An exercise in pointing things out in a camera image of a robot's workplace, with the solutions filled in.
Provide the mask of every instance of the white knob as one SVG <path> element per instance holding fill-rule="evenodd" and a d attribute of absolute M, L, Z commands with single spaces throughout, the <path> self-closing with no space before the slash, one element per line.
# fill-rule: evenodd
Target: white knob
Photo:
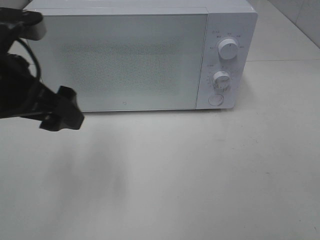
<path fill-rule="evenodd" d="M 234 39 L 227 38 L 218 46 L 219 55 L 224 60 L 233 59 L 238 54 L 238 48 L 238 43 Z"/>
<path fill-rule="evenodd" d="M 213 75 L 213 87 L 216 93 L 230 90 L 231 79 L 226 71 L 218 71 Z"/>

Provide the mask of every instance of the black cable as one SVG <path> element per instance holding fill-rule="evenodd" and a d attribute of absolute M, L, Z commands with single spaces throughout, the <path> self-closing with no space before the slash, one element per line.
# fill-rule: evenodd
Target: black cable
<path fill-rule="evenodd" d="M 31 48 L 22 39 L 18 38 L 16 41 L 18 43 L 20 43 L 25 48 L 25 50 L 28 52 L 28 54 L 30 55 L 30 57 L 35 65 L 35 69 L 36 69 L 35 79 L 40 81 L 41 69 L 40 69 L 40 64 L 39 64 L 35 54 L 32 52 Z"/>

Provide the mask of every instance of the microwave door window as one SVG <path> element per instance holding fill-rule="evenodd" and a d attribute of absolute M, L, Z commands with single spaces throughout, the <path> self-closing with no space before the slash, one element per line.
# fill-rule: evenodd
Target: microwave door window
<path fill-rule="evenodd" d="M 196 107 L 207 16 L 48 16 L 31 43 L 50 88 L 84 111 Z"/>

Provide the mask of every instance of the white microwave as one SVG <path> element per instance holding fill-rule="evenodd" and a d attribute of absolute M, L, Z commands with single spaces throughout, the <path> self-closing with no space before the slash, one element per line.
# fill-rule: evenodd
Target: white microwave
<path fill-rule="evenodd" d="M 34 0 L 44 84 L 85 112 L 229 109 L 257 13 L 246 0 Z"/>

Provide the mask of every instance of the table surface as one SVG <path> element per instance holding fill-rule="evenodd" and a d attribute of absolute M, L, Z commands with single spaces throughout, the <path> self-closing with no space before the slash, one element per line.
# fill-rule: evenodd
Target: table surface
<path fill-rule="evenodd" d="M 320 239 L 320 50 L 250 2 L 234 109 L 88 113 L 58 133 L 2 119 L 0 239 Z"/>

